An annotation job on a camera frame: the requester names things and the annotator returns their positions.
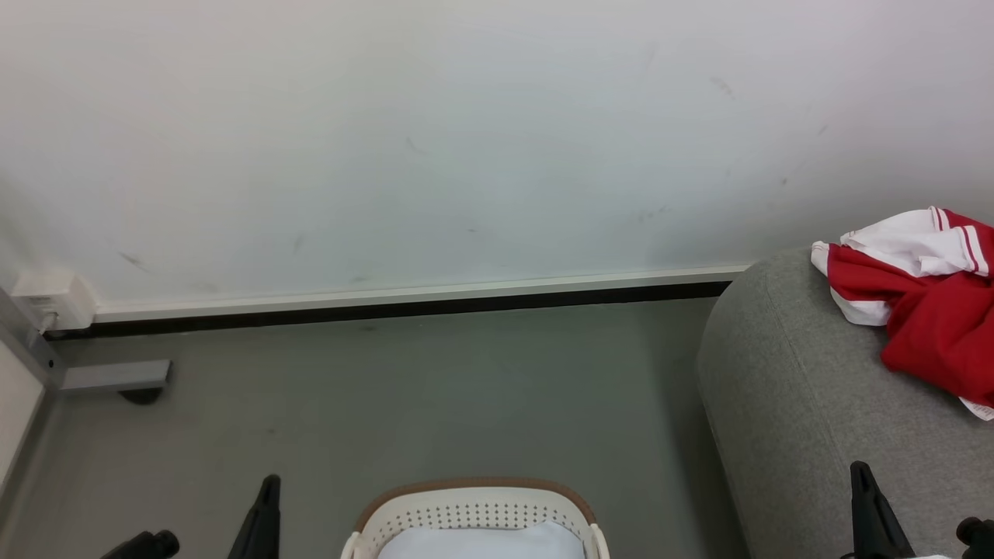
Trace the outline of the white and black skirting board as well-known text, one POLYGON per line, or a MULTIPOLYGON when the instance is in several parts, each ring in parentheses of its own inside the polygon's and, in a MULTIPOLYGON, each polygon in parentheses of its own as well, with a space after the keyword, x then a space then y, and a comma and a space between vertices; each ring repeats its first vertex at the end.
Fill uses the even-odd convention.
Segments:
POLYGON ((716 266, 418 289, 343 291, 323 296, 222 300, 201 307, 134 307, 116 311, 106 308, 96 315, 92 325, 78 329, 53 330, 45 335, 45 339, 119 339, 127 336, 372 321, 405 316, 695 300, 721 296, 743 270, 743 265, 716 266))

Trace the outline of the white wall socket box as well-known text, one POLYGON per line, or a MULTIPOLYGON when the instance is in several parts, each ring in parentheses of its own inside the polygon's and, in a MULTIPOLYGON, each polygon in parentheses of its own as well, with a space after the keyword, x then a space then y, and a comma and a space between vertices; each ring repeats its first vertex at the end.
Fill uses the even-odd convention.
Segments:
POLYGON ((21 276, 11 297, 40 333, 89 328, 96 317, 92 290, 78 275, 68 272, 21 276))

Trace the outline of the pale blue garment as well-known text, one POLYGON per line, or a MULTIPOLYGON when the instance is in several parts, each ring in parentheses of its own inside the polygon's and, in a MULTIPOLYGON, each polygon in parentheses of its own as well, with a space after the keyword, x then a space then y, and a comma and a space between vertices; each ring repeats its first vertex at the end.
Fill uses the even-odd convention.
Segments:
POLYGON ((525 529, 426 529, 401 532, 377 559, 586 559, 581 539, 556 523, 525 529))

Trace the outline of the white laundry basket brown rim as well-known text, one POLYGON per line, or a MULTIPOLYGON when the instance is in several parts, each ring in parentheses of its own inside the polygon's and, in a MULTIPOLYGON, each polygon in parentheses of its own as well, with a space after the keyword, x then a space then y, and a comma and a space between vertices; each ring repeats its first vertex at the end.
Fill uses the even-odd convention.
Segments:
POLYGON ((339 559, 377 559, 402 532, 505 531, 553 523, 581 546, 578 559, 611 559, 592 507, 574 489, 528 477, 463 477, 398 486, 361 513, 339 559))

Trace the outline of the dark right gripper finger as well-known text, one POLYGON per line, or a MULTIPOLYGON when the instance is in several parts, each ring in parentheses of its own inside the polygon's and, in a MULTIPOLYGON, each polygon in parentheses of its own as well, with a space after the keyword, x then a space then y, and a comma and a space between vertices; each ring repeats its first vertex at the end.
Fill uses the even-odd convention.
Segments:
POLYGON ((912 559, 905 531, 874 478, 869 464, 850 464, 851 520, 854 549, 850 559, 912 559))

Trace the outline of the grey partition frame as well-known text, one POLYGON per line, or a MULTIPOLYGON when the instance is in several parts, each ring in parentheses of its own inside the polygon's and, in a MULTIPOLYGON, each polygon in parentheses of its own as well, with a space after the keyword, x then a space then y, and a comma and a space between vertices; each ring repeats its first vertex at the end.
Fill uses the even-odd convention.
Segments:
POLYGON ((169 359, 67 366, 0 287, 0 496, 47 393, 106 393, 169 385, 169 359))

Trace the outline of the red and white garment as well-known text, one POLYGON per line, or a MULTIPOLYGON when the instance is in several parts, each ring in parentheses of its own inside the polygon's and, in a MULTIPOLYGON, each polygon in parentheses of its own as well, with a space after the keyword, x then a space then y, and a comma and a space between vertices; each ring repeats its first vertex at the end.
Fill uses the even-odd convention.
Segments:
POLYGON ((941 207, 811 245, 848 322, 883 327, 881 361, 994 422, 994 226, 941 207))

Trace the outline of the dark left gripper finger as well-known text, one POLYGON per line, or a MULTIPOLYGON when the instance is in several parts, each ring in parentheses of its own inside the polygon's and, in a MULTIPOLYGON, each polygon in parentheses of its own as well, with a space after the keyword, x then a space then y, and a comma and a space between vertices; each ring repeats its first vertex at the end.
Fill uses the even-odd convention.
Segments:
POLYGON ((280 556, 280 477, 266 475, 239 528, 228 559, 278 559, 280 556))

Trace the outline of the grey fabric sofa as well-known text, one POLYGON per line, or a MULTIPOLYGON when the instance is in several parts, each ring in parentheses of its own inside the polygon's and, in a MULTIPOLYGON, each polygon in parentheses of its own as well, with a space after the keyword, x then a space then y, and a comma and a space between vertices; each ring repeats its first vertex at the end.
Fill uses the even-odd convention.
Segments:
POLYGON ((869 464, 916 555, 959 557, 994 519, 994 421, 888 371, 885 333, 846 321, 809 248, 736 277, 697 359, 700 399, 752 559, 853 549, 850 464, 869 464))

